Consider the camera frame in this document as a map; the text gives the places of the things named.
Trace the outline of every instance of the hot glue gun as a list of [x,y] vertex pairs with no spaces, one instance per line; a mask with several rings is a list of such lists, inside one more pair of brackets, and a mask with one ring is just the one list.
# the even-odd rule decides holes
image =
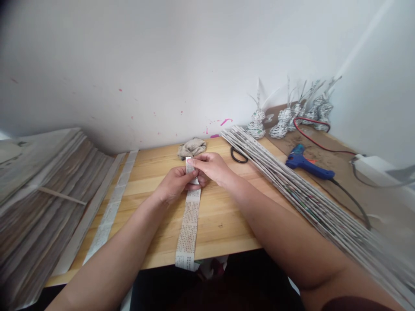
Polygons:
[[292,169],[300,167],[321,179],[331,179],[334,177],[335,173],[333,171],[327,171],[323,168],[320,168],[304,158],[304,150],[305,148],[302,144],[295,146],[289,154],[285,165]]

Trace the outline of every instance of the scissors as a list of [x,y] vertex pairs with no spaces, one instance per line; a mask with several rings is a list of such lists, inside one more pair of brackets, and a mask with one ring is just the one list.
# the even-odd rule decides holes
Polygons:
[[[235,158],[235,156],[234,156],[234,154],[233,154],[233,152],[236,152],[237,154],[239,154],[240,156],[242,156],[245,160],[244,161],[241,161],[241,160],[238,160],[237,158]],[[232,156],[232,159],[234,159],[236,162],[238,162],[238,163],[247,163],[248,162],[248,158],[247,157],[245,157],[242,153],[240,153],[238,150],[236,150],[233,146],[231,146],[231,148],[230,148],[230,155]]]

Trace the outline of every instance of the wooden desk surface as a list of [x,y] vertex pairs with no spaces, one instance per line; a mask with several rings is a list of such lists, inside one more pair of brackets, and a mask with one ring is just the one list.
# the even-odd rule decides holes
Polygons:
[[[262,193],[301,217],[292,205],[261,175],[250,161],[246,164],[241,164],[231,158],[230,146],[225,139],[222,137],[213,138],[206,140],[206,143],[208,152],[217,152],[222,155],[229,167],[239,176],[244,177]],[[285,161],[287,159],[286,155],[267,138],[261,139],[260,143],[279,160]],[[185,165],[176,155],[178,146],[171,145],[138,152],[117,216],[112,225],[110,237],[125,224],[139,205],[152,194],[172,167]],[[120,166],[117,175],[112,181],[111,187],[87,232],[85,240],[70,270],[65,274],[51,277],[46,286],[68,283],[81,268],[122,168],[123,164]],[[296,172],[329,196],[304,171],[298,169]],[[177,240],[179,238],[182,216],[185,209],[185,199],[186,194],[182,193],[177,202],[169,208],[147,252],[142,267],[143,269],[174,264]],[[201,192],[195,259],[199,260],[249,251],[260,247],[236,204],[223,188],[219,187],[215,182],[210,181]]]

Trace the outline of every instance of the bundle of paper tubes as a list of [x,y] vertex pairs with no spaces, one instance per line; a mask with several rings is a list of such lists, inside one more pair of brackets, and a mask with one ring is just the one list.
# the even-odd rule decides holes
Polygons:
[[221,134],[321,235],[365,268],[406,310],[414,310],[415,270],[410,262],[276,159],[243,128],[233,126]]

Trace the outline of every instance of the newspaper strip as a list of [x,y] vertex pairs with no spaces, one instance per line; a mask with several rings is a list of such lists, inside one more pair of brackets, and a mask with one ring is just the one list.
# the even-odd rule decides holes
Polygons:
[[[187,163],[186,173],[195,170],[193,166]],[[191,184],[199,184],[197,177]],[[182,228],[180,229],[179,241],[176,249],[175,266],[190,271],[196,271],[199,264],[195,263],[196,236],[198,234],[198,218],[201,190],[188,191],[185,203],[185,212],[183,214]]]
[[130,178],[130,173],[134,167],[137,153],[138,150],[131,151],[128,155],[127,161],[124,163],[124,168],[122,169],[120,178],[118,179],[114,192],[112,192],[107,208],[105,209],[104,216],[102,217],[101,223],[99,224],[98,230],[89,251],[86,254],[83,264],[86,264],[93,254],[95,254],[108,241],[109,233],[111,232],[112,224],[114,223],[122,196]]

